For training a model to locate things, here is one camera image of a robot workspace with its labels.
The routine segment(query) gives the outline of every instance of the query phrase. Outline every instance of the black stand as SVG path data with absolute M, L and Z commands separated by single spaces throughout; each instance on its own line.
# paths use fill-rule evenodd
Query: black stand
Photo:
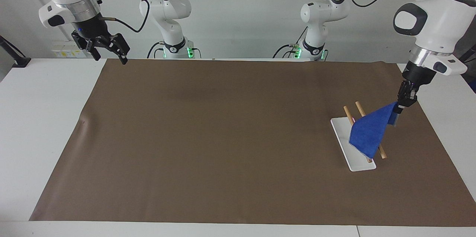
M 476 53 L 476 44 L 473 45 L 466 53 L 464 53 L 459 60 L 461 60 L 463 63 L 465 63 L 472 55 Z
M 28 63 L 31 61 L 31 58 L 29 57 L 21 57 L 15 52 L 12 47 L 5 41 L 5 38 L 3 38 L 0 35 L 0 46 L 7 51 L 7 53 L 12 56 L 12 58 L 15 60 L 15 64 L 13 64 L 12 68 L 24 68 L 28 65 Z

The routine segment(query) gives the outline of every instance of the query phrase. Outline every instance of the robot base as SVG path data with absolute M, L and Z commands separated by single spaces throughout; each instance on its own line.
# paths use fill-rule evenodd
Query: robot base
M 302 51 L 300 58 L 309 59 L 309 61 L 318 61 L 318 62 L 325 62 L 327 60 L 327 56 L 329 54 L 329 50 L 324 49 L 318 55 L 311 55 L 307 50 Z
M 164 59 L 190 59 L 195 58 L 195 48 L 193 41 L 187 40 L 187 45 L 180 49 L 177 53 L 172 53 L 168 49 L 164 48 Z

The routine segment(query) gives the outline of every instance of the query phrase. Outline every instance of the white wall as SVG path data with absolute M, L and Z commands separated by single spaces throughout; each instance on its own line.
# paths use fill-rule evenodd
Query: white wall
M 0 34 L 31 57 L 52 56 L 53 41 L 64 41 L 70 25 L 46 29 L 38 8 L 49 0 L 0 0 Z M 102 14 L 118 17 L 139 27 L 139 0 L 103 0 Z M 204 57 L 271 57 L 281 45 L 295 42 L 305 27 L 299 12 L 314 0 L 190 0 L 192 15 L 181 20 L 184 34 L 195 42 Z M 367 3 L 371 0 L 356 0 Z M 414 39 L 398 35 L 392 27 L 395 11 L 411 0 L 381 0 L 368 8 L 352 6 L 350 16 L 328 24 L 327 48 L 331 61 L 406 62 Z M 110 22 L 111 33 L 121 32 L 131 51 L 143 58 L 151 44 L 161 40 L 159 30 L 148 22 L 140 34 Z

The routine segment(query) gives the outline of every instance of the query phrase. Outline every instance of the green led light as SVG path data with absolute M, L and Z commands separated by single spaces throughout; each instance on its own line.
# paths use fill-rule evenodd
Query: green led light
M 193 50 L 190 47 L 187 50 L 189 51 L 189 58 L 193 58 Z
M 324 50 L 322 51 L 321 60 L 322 60 L 322 61 L 326 61 L 328 54 L 329 54 L 329 51 L 326 50 L 326 49 L 324 49 Z
M 302 50 L 301 48 L 297 48 L 296 53 L 294 54 L 294 58 L 301 58 Z

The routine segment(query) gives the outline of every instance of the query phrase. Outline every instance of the wooden stick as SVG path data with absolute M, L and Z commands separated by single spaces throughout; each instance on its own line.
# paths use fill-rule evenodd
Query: wooden stick
M 360 115 L 364 117 L 366 114 L 365 114 L 364 108 L 362 108 L 362 105 L 360 104 L 359 101 L 356 102 L 356 106 L 358 111 L 360 112 Z M 382 157 L 382 159 L 387 159 L 387 155 L 384 151 L 384 148 L 382 147 L 382 144 L 379 145 L 379 152 L 380 152 L 380 157 Z
M 354 125 L 354 118 L 352 118 L 352 114 L 350 113 L 350 110 L 347 108 L 347 106 L 344 106 L 344 111 L 345 115 L 347 115 L 347 118 L 349 119 L 350 125 Z M 367 158 L 367 162 L 371 164 L 373 161 L 372 159 Z

